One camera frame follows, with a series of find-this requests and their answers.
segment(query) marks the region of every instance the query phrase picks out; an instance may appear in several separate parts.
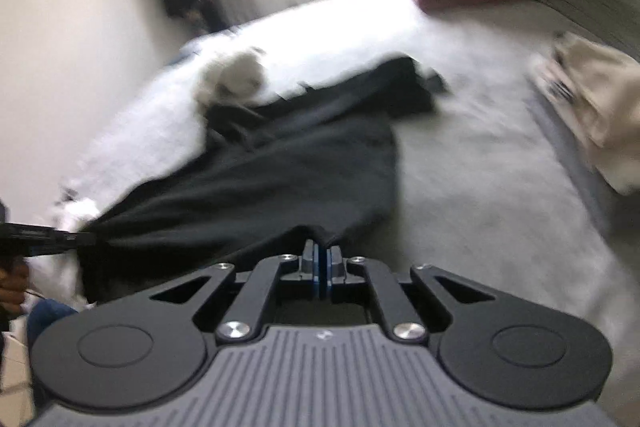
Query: person's knee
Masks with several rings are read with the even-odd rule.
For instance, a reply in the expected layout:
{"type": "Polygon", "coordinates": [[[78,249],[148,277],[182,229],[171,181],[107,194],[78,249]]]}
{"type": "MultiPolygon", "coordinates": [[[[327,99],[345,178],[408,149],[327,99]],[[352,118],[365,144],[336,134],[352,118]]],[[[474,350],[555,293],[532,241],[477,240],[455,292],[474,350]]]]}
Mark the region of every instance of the person's knee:
{"type": "Polygon", "coordinates": [[[29,350],[40,334],[54,322],[77,313],[75,309],[53,299],[38,302],[27,317],[27,344],[29,350]]]}

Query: round black disc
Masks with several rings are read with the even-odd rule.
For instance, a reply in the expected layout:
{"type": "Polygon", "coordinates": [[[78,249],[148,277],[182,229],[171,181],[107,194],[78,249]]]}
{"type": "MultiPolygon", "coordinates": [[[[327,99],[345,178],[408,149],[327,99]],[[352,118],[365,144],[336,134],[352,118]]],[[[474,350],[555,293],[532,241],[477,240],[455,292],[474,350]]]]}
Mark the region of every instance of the round black disc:
{"type": "Polygon", "coordinates": [[[175,305],[144,299],[67,317],[31,351],[34,377],[60,400],[127,409],[184,385],[206,356],[202,334],[175,305]]]}
{"type": "Polygon", "coordinates": [[[438,357],[463,387],[514,409],[546,410],[595,399],[611,350],[588,323],[518,299],[456,311],[438,357]]]}

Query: human hand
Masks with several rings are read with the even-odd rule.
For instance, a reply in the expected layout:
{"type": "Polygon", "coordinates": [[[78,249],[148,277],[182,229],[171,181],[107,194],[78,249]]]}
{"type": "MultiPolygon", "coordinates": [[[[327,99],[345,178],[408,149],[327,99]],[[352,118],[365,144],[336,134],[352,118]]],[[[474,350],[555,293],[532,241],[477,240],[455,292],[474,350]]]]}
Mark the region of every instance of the human hand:
{"type": "Polygon", "coordinates": [[[0,268],[0,307],[12,315],[20,315],[28,286],[29,266],[24,261],[16,261],[9,272],[0,268]]]}

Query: bed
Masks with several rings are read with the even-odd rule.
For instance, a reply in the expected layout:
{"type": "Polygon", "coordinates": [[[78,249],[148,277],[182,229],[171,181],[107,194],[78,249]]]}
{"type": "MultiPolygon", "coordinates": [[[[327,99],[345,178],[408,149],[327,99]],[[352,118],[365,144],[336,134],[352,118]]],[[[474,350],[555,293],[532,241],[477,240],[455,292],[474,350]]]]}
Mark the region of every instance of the bed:
{"type": "MultiPolygon", "coordinates": [[[[398,53],[440,73],[449,93],[439,97],[437,114],[395,125],[400,204],[371,237],[368,255],[397,271],[434,264],[586,318],[613,347],[601,403],[620,413],[640,397],[637,249],[614,253],[604,243],[526,105],[529,57],[562,30],[589,37],[530,0],[437,16],[410,0],[322,0],[246,25],[239,35],[267,53],[262,101],[398,53]]],[[[64,186],[105,210],[141,181],[197,155],[203,126],[191,97],[195,73],[227,38],[188,44],[92,143],[64,186]]],[[[73,261],[42,259],[36,285],[38,277],[46,285],[42,276],[59,269],[55,263],[73,261]]],[[[68,288],[57,295],[71,296],[68,288]]]]}

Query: beige cloth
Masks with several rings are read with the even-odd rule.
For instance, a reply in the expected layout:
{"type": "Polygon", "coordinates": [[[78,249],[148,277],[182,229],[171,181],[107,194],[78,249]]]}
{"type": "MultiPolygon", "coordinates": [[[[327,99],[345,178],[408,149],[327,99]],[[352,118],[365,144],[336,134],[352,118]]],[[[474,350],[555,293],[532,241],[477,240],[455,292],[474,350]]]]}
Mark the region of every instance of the beige cloth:
{"type": "Polygon", "coordinates": [[[567,33],[534,77],[607,183],[621,194],[640,188],[640,64],[567,33]]]}

